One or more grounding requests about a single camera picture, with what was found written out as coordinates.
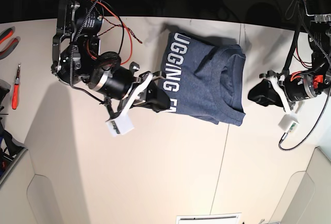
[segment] pliers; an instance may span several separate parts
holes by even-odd
[[[11,107],[12,109],[16,109],[19,105],[19,87],[20,87],[20,79],[21,79],[21,63],[19,63],[19,66],[17,68],[16,72],[16,78],[15,78],[15,84],[14,84],[14,92],[12,94],[12,101],[11,101]]]
[[[5,30],[1,35],[0,35],[0,44],[4,42],[6,39],[10,38],[14,33],[13,28],[9,28]],[[18,45],[19,40],[17,38],[13,39],[13,41],[2,51],[0,51],[0,60],[6,58]]]

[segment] tabletop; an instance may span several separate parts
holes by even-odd
[[[247,99],[249,90],[260,82],[260,73],[281,70],[293,32],[194,19],[123,17],[122,20],[143,41],[139,44],[133,40],[131,58],[140,64],[141,72],[159,69],[170,31],[180,29],[215,44],[234,40],[239,43],[247,57],[242,94],[246,116],[243,124],[236,127],[134,108],[129,116],[135,129],[113,138],[104,123],[109,118],[104,106],[61,84],[51,74],[56,20],[1,24],[0,29],[15,26],[14,36],[21,41],[9,57],[0,61],[0,78],[13,84],[17,65],[22,64],[20,104],[17,110],[9,107],[10,92],[3,103],[4,113],[9,114],[4,123],[18,141],[28,146],[36,173],[51,179],[62,203],[64,219],[71,223],[101,223],[113,218],[122,223],[146,218],[155,222],[167,212],[162,223],[170,223],[176,215],[239,213],[242,210],[236,210],[238,202],[246,211],[243,215],[246,219],[258,223],[261,213],[265,219],[271,217],[272,207],[250,214],[249,202],[252,198],[263,199],[264,204],[268,201],[275,209],[290,176],[305,170],[313,146],[325,138],[325,130],[330,126],[329,106],[321,124],[307,140],[312,145],[284,153],[278,149],[282,130],[277,126],[283,110],[274,106],[265,108]],[[120,28],[114,28],[102,36],[101,52],[116,51],[121,32]],[[298,46],[301,58],[310,60],[307,34],[300,34]],[[127,58],[129,52],[125,37],[121,57]],[[301,67],[293,60],[290,69],[293,72]],[[325,99],[326,95],[322,95],[306,101],[299,115],[300,129],[291,140],[286,140],[285,147],[298,143],[308,133]],[[224,154],[225,145],[229,152]],[[250,171],[261,159],[267,162]],[[282,176],[275,174],[279,170],[275,166],[277,162],[287,168]],[[227,169],[218,182],[222,163]],[[263,192],[274,187],[270,181],[258,179],[266,172],[269,178],[280,180],[279,188],[274,190],[277,192],[274,196],[262,197]],[[235,186],[236,175],[246,179],[249,175],[256,177],[247,179],[247,184],[259,187],[260,192],[254,191],[257,194],[254,196],[252,192],[247,194],[242,185]],[[212,205],[217,183],[222,187],[217,187]],[[236,191],[240,194],[233,197]],[[158,208],[160,201],[167,205],[166,209]]]

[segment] folded t-shirt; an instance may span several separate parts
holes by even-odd
[[[215,124],[240,126],[245,55],[239,45],[215,47],[180,33],[170,33],[159,87],[171,99],[168,112]]]

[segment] screwdriver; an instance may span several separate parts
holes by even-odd
[[[14,110],[19,105],[20,73],[21,73],[21,63],[19,63],[19,66],[17,68],[15,84],[14,84],[14,93],[12,94],[11,107]]]

